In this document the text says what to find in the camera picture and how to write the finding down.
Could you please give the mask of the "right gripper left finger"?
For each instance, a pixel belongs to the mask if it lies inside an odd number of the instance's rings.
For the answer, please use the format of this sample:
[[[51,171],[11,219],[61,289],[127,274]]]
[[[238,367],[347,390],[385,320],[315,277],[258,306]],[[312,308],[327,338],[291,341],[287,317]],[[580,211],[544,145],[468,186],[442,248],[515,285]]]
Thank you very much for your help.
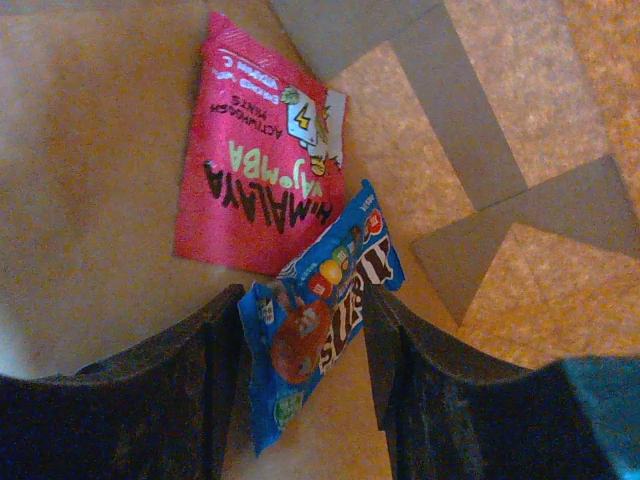
[[[244,295],[73,375],[1,379],[5,479],[217,479],[231,423]]]

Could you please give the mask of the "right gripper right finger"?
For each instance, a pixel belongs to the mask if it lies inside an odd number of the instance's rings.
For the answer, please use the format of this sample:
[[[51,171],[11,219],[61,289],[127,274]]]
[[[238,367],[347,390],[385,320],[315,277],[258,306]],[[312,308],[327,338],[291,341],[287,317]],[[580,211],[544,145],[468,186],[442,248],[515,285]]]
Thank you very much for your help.
[[[635,479],[639,360],[583,356],[530,370],[364,293],[379,429],[396,479]]]

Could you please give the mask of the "blue M&Ms candy packet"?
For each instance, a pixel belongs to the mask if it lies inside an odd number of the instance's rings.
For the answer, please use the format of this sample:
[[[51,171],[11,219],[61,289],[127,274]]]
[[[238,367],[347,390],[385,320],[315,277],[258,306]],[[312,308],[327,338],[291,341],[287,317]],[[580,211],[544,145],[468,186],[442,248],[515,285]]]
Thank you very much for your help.
[[[256,454],[279,440],[363,326],[367,285],[405,281],[369,180],[338,218],[275,280],[238,303],[251,355],[250,431]]]

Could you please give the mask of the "red snack packet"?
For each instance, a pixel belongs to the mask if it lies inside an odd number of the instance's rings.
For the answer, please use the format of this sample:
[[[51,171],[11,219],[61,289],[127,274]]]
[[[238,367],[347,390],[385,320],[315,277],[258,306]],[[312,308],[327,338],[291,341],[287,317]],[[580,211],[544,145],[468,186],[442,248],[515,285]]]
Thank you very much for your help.
[[[347,98],[209,17],[176,255],[276,275],[344,207]]]

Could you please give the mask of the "brown paper bag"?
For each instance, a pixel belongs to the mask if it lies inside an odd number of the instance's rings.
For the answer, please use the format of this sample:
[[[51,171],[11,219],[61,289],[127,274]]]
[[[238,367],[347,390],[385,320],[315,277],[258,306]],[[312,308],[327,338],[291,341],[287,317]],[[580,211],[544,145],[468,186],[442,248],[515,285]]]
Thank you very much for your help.
[[[319,46],[267,1],[8,1],[1,6],[1,370],[70,374],[254,276],[172,254],[199,47],[211,11],[309,70]],[[639,264],[509,226],[468,311],[452,316],[412,253],[607,153],[639,194],[639,6],[446,1],[407,10],[325,74],[349,97],[346,185],[372,181],[431,323],[527,367],[639,350]]]

